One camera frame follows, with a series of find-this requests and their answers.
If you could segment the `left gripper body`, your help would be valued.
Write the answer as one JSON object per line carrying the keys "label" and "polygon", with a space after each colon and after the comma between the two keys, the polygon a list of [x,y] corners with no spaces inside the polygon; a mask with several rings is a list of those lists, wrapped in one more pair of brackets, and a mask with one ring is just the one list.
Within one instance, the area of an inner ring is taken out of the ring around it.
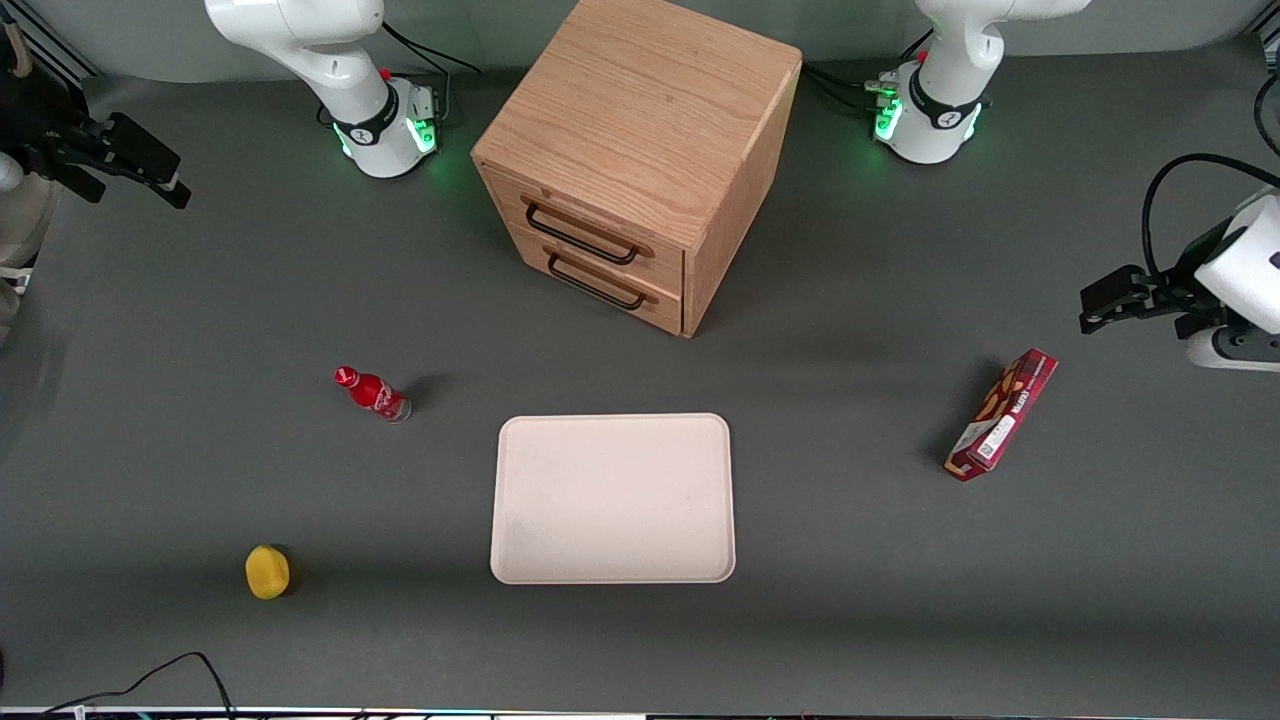
{"label": "left gripper body", "polygon": [[1243,318],[1268,334],[1279,332],[1279,201],[1258,195],[1188,245],[1180,265],[1194,281],[1196,300],[1206,304],[1198,320],[1181,319],[1180,334],[1228,325],[1216,307]]}

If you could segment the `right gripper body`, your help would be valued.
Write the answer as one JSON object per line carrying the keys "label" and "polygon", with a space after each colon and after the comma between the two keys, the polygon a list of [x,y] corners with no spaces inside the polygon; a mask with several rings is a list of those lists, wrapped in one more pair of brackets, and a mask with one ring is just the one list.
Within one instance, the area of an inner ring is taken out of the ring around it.
{"label": "right gripper body", "polygon": [[61,196],[58,142],[40,108],[3,101],[1,261],[17,269],[40,250]]}

